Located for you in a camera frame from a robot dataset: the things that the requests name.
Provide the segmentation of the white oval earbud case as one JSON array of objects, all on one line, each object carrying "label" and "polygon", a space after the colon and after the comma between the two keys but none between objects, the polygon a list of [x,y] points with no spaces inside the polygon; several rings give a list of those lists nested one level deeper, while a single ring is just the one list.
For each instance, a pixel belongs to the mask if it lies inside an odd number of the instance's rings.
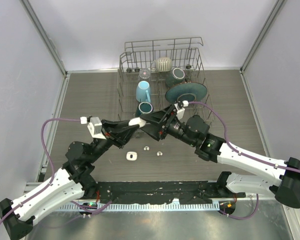
[{"label": "white oval earbud case", "polygon": [[135,117],[135,118],[132,118],[129,122],[128,122],[128,125],[129,126],[134,126],[134,125],[138,125],[139,128],[142,128],[146,125],[146,121],[141,119],[140,117]]}]

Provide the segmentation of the white square charging case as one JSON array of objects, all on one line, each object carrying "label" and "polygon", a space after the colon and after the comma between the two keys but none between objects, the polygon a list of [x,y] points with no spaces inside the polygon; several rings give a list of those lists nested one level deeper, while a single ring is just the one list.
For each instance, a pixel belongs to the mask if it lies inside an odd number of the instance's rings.
[{"label": "white square charging case", "polygon": [[138,159],[138,153],[135,151],[128,151],[126,153],[126,160],[127,161],[136,161]]}]

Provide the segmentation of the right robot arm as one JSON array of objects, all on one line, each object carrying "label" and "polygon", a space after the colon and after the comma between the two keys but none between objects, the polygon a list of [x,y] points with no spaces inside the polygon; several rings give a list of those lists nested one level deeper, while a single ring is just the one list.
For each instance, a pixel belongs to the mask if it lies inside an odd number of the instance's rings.
[{"label": "right robot arm", "polygon": [[195,148],[195,154],[211,161],[242,169],[249,175],[222,172],[217,180],[216,193],[223,198],[232,193],[254,193],[274,197],[281,204],[300,208],[300,160],[275,159],[247,151],[228,140],[209,132],[209,125],[199,116],[180,120],[185,109],[171,105],[164,110],[142,114],[141,129],[159,141],[167,135]]}]

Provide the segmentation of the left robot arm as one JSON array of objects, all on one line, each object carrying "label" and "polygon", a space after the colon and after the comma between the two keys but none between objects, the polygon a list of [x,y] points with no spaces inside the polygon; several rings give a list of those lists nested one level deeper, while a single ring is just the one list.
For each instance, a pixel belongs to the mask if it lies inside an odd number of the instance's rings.
[{"label": "left robot arm", "polygon": [[91,176],[93,163],[110,147],[123,148],[132,135],[146,125],[139,117],[124,121],[80,117],[93,138],[91,143],[72,142],[67,150],[67,161],[51,177],[25,195],[0,202],[0,225],[4,225],[11,240],[20,240],[48,214],[76,199],[92,199],[97,183]]}]

